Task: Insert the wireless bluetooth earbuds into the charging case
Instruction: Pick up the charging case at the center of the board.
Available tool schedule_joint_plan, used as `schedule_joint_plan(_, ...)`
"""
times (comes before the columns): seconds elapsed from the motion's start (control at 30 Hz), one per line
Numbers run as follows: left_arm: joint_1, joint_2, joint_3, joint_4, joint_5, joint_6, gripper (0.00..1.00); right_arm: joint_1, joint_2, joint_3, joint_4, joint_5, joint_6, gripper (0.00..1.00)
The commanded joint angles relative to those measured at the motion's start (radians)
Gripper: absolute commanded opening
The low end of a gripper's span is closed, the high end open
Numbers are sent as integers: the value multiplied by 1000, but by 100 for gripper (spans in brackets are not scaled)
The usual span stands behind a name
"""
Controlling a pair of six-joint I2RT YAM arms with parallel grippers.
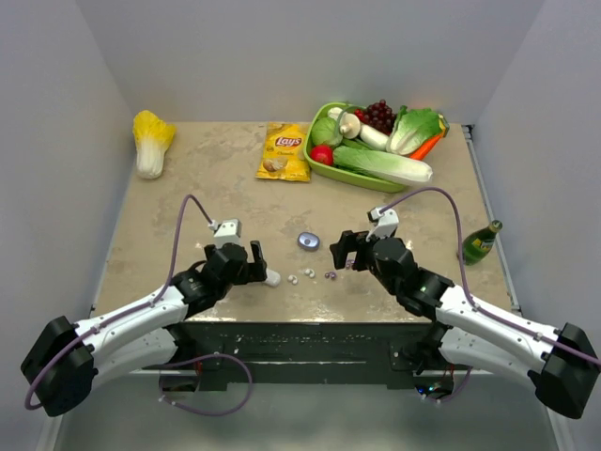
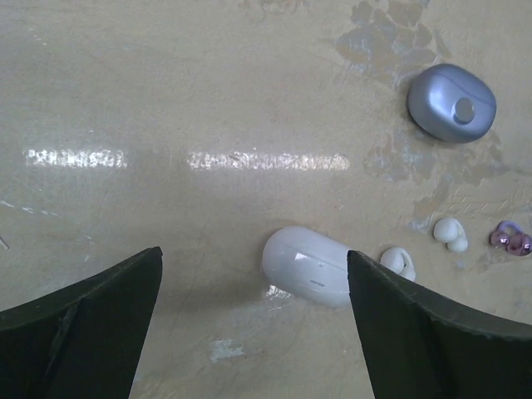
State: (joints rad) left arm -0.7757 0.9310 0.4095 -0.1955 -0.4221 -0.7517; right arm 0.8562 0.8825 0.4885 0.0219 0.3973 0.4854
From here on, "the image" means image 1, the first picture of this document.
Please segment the white earbud charging case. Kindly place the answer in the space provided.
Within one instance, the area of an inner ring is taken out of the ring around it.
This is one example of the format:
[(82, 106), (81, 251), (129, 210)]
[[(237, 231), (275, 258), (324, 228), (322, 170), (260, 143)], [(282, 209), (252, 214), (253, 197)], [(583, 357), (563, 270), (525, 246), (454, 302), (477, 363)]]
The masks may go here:
[(265, 285), (267, 285), (268, 287), (271, 288), (276, 288), (280, 285), (282, 281), (282, 277), (281, 274), (279, 274), (278, 272), (271, 270), (271, 269), (266, 269), (266, 278), (263, 281), (263, 283)]

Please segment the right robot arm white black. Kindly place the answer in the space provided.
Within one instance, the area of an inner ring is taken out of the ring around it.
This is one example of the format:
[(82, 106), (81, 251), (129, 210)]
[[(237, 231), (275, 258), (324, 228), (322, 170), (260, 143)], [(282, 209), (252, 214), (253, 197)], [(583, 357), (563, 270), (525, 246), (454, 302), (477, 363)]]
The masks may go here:
[(556, 328), (470, 299), (461, 286), (420, 267), (395, 237), (371, 240), (366, 232), (345, 231), (330, 251), (335, 268), (344, 268), (353, 254), (353, 270), (370, 272), (406, 311), (432, 321), (433, 337), (418, 347), (424, 366), (483, 369), (531, 385), (549, 409), (581, 418), (600, 362), (578, 326)]

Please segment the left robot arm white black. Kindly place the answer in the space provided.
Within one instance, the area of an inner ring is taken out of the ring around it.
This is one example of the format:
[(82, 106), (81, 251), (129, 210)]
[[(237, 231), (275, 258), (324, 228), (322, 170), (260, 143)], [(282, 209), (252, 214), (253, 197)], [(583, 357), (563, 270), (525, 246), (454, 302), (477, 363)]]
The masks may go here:
[(212, 308), (233, 286), (281, 281), (258, 241), (249, 250), (211, 245), (206, 256), (184, 272), (169, 272), (159, 290), (113, 312), (74, 323), (64, 316), (49, 321), (21, 364), (29, 383), (25, 408), (56, 417), (135, 369), (184, 368), (193, 361), (194, 345), (180, 322)]

